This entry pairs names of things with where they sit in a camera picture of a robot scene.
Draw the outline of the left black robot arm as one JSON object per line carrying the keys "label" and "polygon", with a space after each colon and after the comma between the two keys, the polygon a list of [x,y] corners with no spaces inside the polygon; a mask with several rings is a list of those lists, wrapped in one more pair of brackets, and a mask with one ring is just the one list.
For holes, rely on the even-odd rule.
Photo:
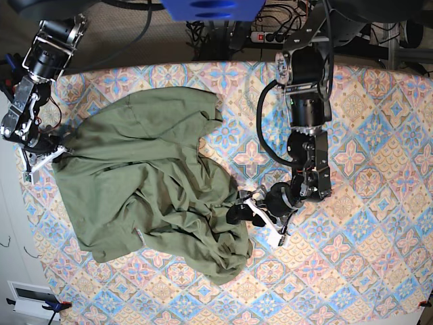
{"label": "left black robot arm", "polygon": [[[321,202],[332,194],[328,164],[327,131],[332,120],[330,97],[333,87],[334,49],[350,42],[364,22],[352,19],[347,1],[320,1],[313,6],[303,27],[291,34],[275,56],[278,77],[261,92],[256,110],[256,133],[260,145],[277,163],[291,168],[292,178],[264,191],[257,207],[263,217],[247,205],[254,192],[241,191],[227,211],[227,223],[251,221],[263,227],[267,221],[288,225],[305,202]],[[289,160],[278,156],[265,141],[262,113],[270,90],[279,87],[290,112],[287,141]]]}

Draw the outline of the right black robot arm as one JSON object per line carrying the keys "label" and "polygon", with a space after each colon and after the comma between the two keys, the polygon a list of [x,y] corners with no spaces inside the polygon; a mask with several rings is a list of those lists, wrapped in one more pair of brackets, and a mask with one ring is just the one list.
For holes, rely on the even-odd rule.
{"label": "right black robot arm", "polygon": [[51,84],[69,66],[86,29],[87,19],[82,14],[66,20],[42,20],[26,55],[7,54],[1,61],[12,70],[12,78],[1,81],[1,91],[10,102],[1,121],[4,140],[33,154],[57,150],[58,137],[40,131],[37,117],[51,97]]}

